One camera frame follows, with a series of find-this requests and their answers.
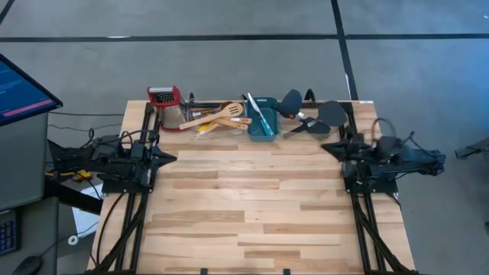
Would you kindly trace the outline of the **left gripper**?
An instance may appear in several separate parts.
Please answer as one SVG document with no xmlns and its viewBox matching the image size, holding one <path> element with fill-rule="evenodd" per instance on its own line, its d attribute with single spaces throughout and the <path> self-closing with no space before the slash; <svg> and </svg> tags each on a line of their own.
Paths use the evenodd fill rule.
<svg viewBox="0 0 489 275">
<path fill-rule="evenodd" d="M 155 130 L 142 132 L 149 134 L 149 137 L 140 137 L 131 145 L 131 178 L 140 186 L 149 186 L 151 182 L 151 159 L 153 149 L 153 168 L 160 168 L 169 163 L 175 162 L 174 155 L 163 152 L 154 143 L 159 138 Z"/>
</svg>

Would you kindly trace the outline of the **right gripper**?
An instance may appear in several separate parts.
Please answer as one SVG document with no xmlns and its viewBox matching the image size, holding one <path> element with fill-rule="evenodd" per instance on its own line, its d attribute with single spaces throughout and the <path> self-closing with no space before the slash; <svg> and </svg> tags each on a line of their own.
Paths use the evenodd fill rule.
<svg viewBox="0 0 489 275">
<path fill-rule="evenodd" d="M 373 148 L 364 142 L 363 134 L 347 134 L 346 139 L 322 144 L 321 148 L 337 161 L 344 162 L 344 172 L 364 172 L 373 161 Z"/>
</svg>

